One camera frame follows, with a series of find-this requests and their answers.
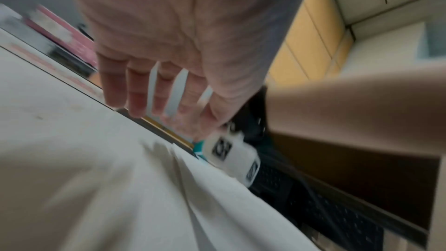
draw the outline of human palm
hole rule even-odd
[[[260,88],[302,0],[77,0],[96,42],[106,102],[145,114],[149,74],[161,62],[152,113],[161,115],[173,81],[189,71],[177,116],[209,84],[204,137]]]

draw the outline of white cloth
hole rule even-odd
[[[0,250],[317,250],[220,170],[4,49],[0,70]]]

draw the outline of forearm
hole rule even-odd
[[[270,89],[272,132],[406,154],[446,153],[446,66]]]

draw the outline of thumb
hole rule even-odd
[[[229,121],[245,103],[246,99],[225,98],[213,93],[208,104],[204,107],[198,120],[199,133],[195,140],[203,140],[219,126]]]

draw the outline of finger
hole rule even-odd
[[[208,86],[208,81],[204,77],[197,76],[191,72],[187,75],[184,92],[178,105],[177,114],[184,116],[190,113],[197,104],[203,92]]]
[[[114,60],[98,53],[99,75],[105,102],[110,107],[122,108],[127,101],[125,69],[128,60]]]
[[[150,59],[132,58],[127,66],[128,108],[134,118],[145,116],[150,71],[155,64]]]
[[[170,61],[159,65],[152,103],[152,114],[154,116],[160,116],[163,113],[167,100],[169,100],[175,77],[181,70],[181,67]]]
[[[229,121],[243,106],[246,99],[228,99],[213,93],[199,119],[199,133],[194,140],[203,140],[219,126]]]

